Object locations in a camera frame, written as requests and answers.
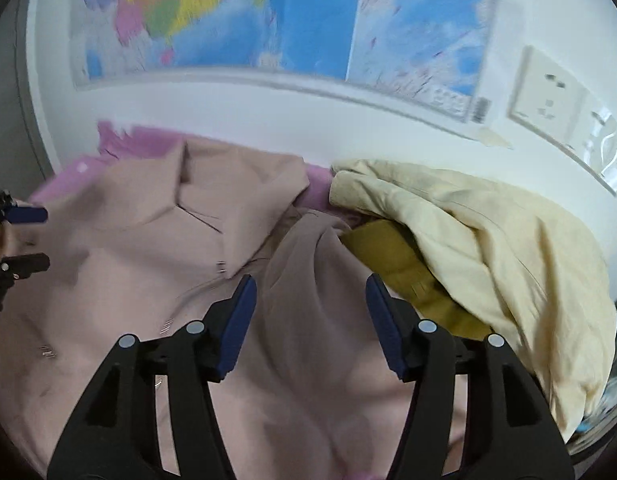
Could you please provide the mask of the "dusty pink jacket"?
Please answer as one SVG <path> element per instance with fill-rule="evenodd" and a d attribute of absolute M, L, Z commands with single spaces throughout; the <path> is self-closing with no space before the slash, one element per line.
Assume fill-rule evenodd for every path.
<path fill-rule="evenodd" d="M 0 312 L 0 426 L 44 474 L 122 335 L 172 335 L 243 275 L 258 304 L 235 370 L 211 389 L 240 479 L 383 477 L 412 387 L 389 370 L 345 222 L 295 208 L 304 162 L 192 139 L 126 159 L 19 231 L 50 259 Z"/>

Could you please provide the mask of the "pink bed sheet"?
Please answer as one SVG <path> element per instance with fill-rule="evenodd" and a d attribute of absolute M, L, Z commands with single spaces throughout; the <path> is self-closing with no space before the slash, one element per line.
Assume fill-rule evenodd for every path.
<path fill-rule="evenodd" d="M 144 126 L 130 130 L 115 130 L 111 122 L 98 122 L 99 145 L 96 155 L 82 155 L 35 191 L 30 201 L 44 204 L 76 193 L 98 177 L 103 170 L 123 159 L 160 158 L 180 140 L 198 139 L 198 136 Z M 305 165 L 308 188 L 296 199 L 295 205 L 335 214 L 330 205 L 329 193 L 333 174 L 327 168 Z"/>

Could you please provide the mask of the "cream beige garment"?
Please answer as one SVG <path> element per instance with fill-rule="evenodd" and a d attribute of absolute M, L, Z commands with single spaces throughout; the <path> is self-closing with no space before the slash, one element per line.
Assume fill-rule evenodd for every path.
<path fill-rule="evenodd" d="M 569 211 L 523 188 L 415 164 L 333 164 L 331 205 L 414 235 L 451 297 L 537 376 L 564 439 L 593 413 L 615 358 L 604 254 Z"/>

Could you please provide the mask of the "mustard yellow garment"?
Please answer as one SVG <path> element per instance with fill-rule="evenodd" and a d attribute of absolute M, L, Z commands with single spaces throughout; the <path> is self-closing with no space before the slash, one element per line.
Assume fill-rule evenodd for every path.
<path fill-rule="evenodd" d="M 482 340 L 492 329 L 461 307 L 428 269 L 413 234 L 390 220 L 375 220 L 342 234 L 343 245 L 422 318 L 452 335 Z"/>

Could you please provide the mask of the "white wall socket panel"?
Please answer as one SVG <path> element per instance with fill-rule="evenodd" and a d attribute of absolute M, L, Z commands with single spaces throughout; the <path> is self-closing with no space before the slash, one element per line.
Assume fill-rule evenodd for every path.
<path fill-rule="evenodd" d="M 575 160 L 617 195 L 617 118 L 569 70 L 523 50 L 509 117 Z"/>

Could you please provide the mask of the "colourful wall map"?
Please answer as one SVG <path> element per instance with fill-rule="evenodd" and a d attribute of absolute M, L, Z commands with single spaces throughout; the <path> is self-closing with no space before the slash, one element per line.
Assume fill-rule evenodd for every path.
<path fill-rule="evenodd" d="M 283 70 L 463 120 L 496 0 L 73 0 L 79 86 L 167 68 Z"/>

